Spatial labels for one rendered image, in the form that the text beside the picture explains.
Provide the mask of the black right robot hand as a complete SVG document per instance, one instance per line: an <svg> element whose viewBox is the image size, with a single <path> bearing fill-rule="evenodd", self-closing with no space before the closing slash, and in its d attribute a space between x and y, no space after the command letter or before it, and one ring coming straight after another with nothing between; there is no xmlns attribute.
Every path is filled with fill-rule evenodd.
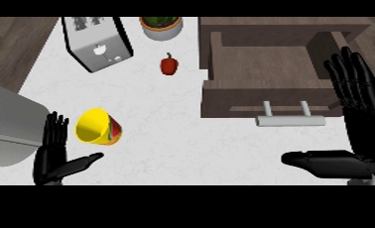
<svg viewBox="0 0 375 228"><path fill-rule="evenodd" d="M280 162L318 178L346 178L348 185L375 185L375 74L361 54L348 47L323 66L342 106L351 151L289 152Z"/></svg>

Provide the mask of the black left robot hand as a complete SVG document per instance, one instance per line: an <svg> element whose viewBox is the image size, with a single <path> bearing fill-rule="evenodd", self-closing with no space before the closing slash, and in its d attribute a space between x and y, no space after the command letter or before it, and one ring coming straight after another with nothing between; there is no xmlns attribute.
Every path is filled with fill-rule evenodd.
<svg viewBox="0 0 375 228"><path fill-rule="evenodd" d="M35 185L60 185L66 176L84 171L103 157L103 153L67 160L69 119L57 112L47 115L42 145L36 150L33 158L32 179Z"/></svg>

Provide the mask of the yellow cup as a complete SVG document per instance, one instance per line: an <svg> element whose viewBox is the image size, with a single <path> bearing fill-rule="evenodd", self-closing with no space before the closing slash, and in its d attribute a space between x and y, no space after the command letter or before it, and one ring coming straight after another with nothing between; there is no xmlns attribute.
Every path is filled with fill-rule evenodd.
<svg viewBox="0 0 375 228"><path fill-rule="evenodd" d="M82 143L109 146L121 138L121 126L101 108L91 108L78 119L75 134Z"/></svg>

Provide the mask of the brown wooden drawer front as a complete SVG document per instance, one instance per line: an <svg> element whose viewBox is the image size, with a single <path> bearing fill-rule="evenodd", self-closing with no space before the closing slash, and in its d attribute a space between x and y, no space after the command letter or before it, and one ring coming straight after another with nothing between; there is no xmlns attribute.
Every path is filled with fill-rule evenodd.
<svg viewBox="0 0 375 228"><path fill-rule="evenodd" d="M265 114L264 102L274 115L301 115L305 101L311 115L339 117L341 105L330 81L323 80L205 80L202 118L255 118Z"/></svg>

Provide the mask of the brown wooden drawer box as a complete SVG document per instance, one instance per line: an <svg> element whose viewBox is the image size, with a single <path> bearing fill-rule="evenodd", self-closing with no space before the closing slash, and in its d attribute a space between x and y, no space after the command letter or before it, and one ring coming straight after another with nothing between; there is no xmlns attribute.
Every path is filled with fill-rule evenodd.
<svg viewBox="0 0 375 228"><path fill-rule="evenodd" d="M225 46L211 33L212 89L329 89L321 62L338 52L332 33L315 33L301 46Z"/></svg>

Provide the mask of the brown wooden cabinet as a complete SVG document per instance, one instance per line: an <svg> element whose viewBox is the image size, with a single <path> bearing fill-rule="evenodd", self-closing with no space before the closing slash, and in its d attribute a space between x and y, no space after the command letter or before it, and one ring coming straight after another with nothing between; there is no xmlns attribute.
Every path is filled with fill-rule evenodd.
<svg viewBox="0 0 375 228"><path fill-rule="evenodd" d="M219 32L225 47L307 47L330 33L349 43L369 28L367 17L199 17L199 68L208 68L211 33Z"/></svg>

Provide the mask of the red bell pepper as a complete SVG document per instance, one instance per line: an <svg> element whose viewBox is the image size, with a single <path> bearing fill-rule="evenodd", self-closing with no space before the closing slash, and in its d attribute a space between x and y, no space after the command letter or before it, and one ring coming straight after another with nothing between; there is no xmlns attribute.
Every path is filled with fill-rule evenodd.
<svg viewBox="0 0 375 228"><path fill-rule="evenodd" d="M166 54L166 58L163 58L159 63L159 69L162 74L172 75L177 71L177 67L178 67L177 59L171 56L171 54Z"/></svg>

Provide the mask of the white pot with green plant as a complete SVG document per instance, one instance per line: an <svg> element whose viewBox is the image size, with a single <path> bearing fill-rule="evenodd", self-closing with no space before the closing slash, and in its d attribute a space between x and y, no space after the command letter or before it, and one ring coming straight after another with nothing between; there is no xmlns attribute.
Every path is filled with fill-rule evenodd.
<svg viewBox="0 0 375 228"><path fill-rule="evenodd" d="M171 40L181 31L183 28L183 18L178 17L171 25L162 28L155 28L146 25L144 19L138 18L141 30L144 36L153 41L168 41Z"/></svg>

